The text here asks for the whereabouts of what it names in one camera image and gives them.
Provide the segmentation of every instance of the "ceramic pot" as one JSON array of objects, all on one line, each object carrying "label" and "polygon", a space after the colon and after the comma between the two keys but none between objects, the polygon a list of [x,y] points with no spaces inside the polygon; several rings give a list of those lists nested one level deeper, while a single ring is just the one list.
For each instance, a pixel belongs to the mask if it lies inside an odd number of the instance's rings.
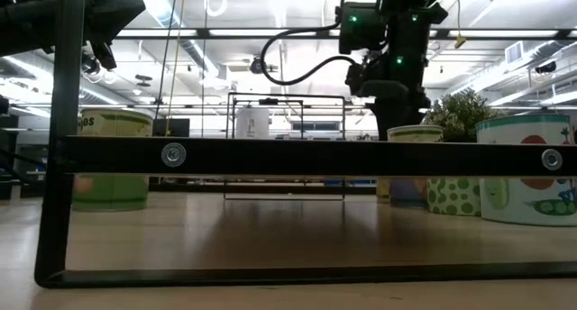
[{"label": "ceramic pot", "polygon": [[[574,144],[569,116],[520,115],[477,124],[477,142]],[[577,225],[575,178],[485,178],[481,216],[505,223]]]},{"label": "ceramic pot", "polygon": [[479,180],[435,178],[429,179],[426,184],[429,212],[481,216]]},{"label": "ceramic pot", "polygon": [[[152,119],[145,114],[112,109],[85,109],[78,120],[79,135],[152,135]],[[72,208],[76,211],[110,212],[146,208],[148,176],[77,174]]]},{"label": "ceramic pot", "polygon": [[[436,125],[399,126],[389,129],[387,136],[393,142],[440,142],[443,128]],[[389,187],[393,206],[426,208],[426,178],[392,179]]]}]

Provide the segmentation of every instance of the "green leaves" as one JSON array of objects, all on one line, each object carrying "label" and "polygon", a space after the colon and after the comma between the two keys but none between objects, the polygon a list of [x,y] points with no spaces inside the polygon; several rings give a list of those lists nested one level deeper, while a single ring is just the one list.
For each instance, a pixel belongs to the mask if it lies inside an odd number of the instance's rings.
[{"label": "green leaves", "polygon": [[446,142],[476,142],[475,124],[498,116],[487,99],[475,93],[445,95],[433,103],[425,123],[442,126]]}]

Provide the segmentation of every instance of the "black monitor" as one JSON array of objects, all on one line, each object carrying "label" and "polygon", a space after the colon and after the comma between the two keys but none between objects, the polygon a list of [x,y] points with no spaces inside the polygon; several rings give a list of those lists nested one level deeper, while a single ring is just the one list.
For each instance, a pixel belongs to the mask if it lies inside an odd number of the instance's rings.
[{"label": "black monitor", "polygon": [[[167,136],[166,135],[166,119],[155,120],[152,124],[152,136]],[[190,120],[189,119],[170,119],[169,135],[172,137],[190,136]]]}]

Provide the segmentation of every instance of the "white container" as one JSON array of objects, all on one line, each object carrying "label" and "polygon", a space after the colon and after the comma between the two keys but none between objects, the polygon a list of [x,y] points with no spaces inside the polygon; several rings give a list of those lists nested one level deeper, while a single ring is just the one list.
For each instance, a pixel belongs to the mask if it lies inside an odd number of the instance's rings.
[{"label": "white container", "polygon": [[[478,123],[477,142],[574,144],[569,116],[556,114],[502,117]],[[482,179],[481,216],[505,223],[577,225],[575,179]]]},{"label": "white container", "polygon": [[269,109],[246,106],[236,116],[236,139],[269,139]]}]

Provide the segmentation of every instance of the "green polka dot pot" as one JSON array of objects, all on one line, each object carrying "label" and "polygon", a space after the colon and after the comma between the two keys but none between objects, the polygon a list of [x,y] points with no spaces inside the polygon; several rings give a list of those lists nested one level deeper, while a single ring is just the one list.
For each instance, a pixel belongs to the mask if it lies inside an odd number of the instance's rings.
[{"label": "green polka dot pot", "polygon": [[479,181],[436,178],[426,183],[428,210],[434,214],[481,216]]}]

